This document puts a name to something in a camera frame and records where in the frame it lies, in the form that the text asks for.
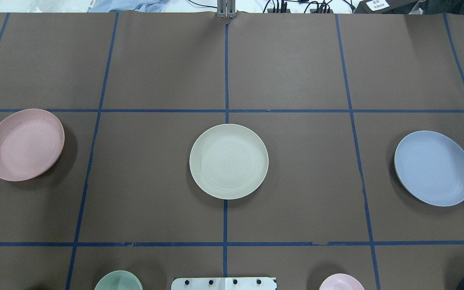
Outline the aluminium frame post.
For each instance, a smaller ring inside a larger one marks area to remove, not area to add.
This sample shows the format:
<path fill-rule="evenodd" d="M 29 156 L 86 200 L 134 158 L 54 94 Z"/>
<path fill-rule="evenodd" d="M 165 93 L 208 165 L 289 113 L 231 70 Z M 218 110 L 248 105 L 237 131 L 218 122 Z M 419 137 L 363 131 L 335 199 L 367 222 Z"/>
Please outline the aluminium frame post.
<path fill-rule="evenodd" d="M 217 18 L 236 18 L 237 9 L 235 0 L 217 0 Z"/>

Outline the blue plate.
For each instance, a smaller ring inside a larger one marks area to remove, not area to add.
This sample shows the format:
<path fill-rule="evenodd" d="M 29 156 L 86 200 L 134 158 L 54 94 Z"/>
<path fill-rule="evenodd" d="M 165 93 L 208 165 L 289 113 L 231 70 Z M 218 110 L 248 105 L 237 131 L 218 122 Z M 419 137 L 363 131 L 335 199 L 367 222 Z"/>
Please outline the blue plate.
<path fill-rule="evenodd" d="M 421 130 L 397 145 L 394 168 L 416 199 L 440 207 L 464 202 L 464 150 L 444 134 Z"/>

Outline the black box with label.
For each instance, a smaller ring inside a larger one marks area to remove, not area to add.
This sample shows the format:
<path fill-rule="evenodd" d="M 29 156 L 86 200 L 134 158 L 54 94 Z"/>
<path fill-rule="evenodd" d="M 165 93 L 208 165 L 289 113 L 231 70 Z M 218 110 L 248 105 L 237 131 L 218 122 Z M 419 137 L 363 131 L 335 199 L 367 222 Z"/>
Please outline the black box with label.
<path fill-rule="evenodd" d="M 354 14 L 409 14 L 419 0 L 364 0 Z"/>

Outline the cream plate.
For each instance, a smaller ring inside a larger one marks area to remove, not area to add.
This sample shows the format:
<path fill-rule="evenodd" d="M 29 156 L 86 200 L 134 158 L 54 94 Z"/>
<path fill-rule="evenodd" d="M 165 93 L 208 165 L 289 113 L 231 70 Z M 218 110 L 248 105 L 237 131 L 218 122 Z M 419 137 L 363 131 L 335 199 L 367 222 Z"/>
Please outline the cream plate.
<path fill-rule="evenodd" d="M 195 140 L 188 167 L 194 182 L 206 194 L 235 200 L 250 195 L 263 183 L 269 154 L 263 140 L 248 127 L 220 124 Z"/>

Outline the green bowl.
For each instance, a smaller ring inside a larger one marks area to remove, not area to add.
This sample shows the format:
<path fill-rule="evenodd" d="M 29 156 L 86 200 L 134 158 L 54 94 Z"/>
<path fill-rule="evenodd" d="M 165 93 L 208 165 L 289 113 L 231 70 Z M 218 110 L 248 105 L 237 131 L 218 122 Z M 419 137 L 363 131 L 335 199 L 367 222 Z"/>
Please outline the green bowl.
<path fill-rule="evenodd" d="M 143 290 L 143 286 L 133 273 L 117 270 L 103 276 L 94 290 Z"/>

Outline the pink bowl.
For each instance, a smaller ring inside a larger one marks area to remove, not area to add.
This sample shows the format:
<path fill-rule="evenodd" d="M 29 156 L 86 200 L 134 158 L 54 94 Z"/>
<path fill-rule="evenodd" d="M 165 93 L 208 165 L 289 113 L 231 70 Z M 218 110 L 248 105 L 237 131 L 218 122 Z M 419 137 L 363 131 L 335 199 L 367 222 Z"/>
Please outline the pink bowl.
<path fill-rule="evenodd" d="M 336 273 L 321 283 L 319 290 L 364 290 L 363 285 L 351 275 Z"/>

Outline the light blue cloth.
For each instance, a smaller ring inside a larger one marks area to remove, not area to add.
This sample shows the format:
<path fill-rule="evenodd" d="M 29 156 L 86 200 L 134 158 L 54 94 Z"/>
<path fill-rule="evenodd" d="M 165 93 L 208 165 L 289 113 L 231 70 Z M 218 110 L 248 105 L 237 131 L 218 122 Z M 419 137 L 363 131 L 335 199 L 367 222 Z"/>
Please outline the light blue cloth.
<path fill-rule="evenodd" d="M 160 12 L 164 0 L 95 0 L 88 12 Z"/>

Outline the pink plate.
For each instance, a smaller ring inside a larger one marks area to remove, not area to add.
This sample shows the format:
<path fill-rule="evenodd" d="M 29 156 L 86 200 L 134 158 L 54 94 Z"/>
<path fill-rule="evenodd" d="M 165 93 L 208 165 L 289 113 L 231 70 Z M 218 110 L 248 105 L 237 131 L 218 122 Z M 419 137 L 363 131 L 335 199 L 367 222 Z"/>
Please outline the pink plate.
<path fill-rule="evenodd" d="M 36 108 L 0 121 L 0 179 L 30 180 L 45 173 L 61 156 L 66 134 L 57 116 Z"/>

